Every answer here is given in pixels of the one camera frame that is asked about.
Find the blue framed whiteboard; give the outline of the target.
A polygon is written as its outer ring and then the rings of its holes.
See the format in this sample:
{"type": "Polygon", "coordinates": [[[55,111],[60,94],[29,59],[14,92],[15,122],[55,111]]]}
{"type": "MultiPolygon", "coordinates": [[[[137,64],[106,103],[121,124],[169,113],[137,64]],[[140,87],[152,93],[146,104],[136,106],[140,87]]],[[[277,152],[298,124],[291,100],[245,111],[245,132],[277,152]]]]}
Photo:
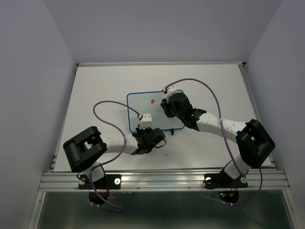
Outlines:
{"type": "Polygon", "coordinates": [[[163,131],[180,130],[184,124],[176,117],[168,118],[161,107],[166,95],[162,91],[129,93],[126,96],[128,108],[129,130],[134,133],[139,124],[136,110],[140,114],[152,115],[152,127],[163,131]]]}

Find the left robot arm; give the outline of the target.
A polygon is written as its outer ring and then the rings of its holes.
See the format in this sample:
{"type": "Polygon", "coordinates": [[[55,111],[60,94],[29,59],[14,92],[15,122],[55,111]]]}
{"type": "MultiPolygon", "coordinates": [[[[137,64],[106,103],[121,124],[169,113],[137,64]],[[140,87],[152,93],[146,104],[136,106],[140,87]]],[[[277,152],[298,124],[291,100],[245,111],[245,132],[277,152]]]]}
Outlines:
{"type": "Polygon", "coordinates": [[[144,155],[162,147],[160,143],[167,141],[159,128],[138,128],[136,133],[121,136],[102,134],[97,127],[91,126],[66,141],[63,149],[71,171],[84,174],[94,187],[101,188],[106,183],[104,169],[97,162],[102,155],[144,155]]]}

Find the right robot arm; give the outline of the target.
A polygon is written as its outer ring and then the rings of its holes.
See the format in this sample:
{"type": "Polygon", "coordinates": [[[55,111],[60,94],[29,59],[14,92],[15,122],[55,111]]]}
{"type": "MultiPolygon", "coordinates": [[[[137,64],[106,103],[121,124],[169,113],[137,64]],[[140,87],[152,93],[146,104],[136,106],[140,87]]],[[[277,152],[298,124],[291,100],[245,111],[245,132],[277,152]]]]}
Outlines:
{"type": "Polygon", "coordinates": [[[223,137],[237,144],[239,155],[222,168],[218,174],[206,174],[203,186],[206,189],[230,188],[233,185],[247,187],[242,182],[246,173],[259,169],[275,149],[275,143],[262,124],[255,119],[238,122],[222,119],[206,110],[193,108],[188,97],[181,92],[162,99],[161,107],[168,118],[178,118],[185,127],[223,137]]]}

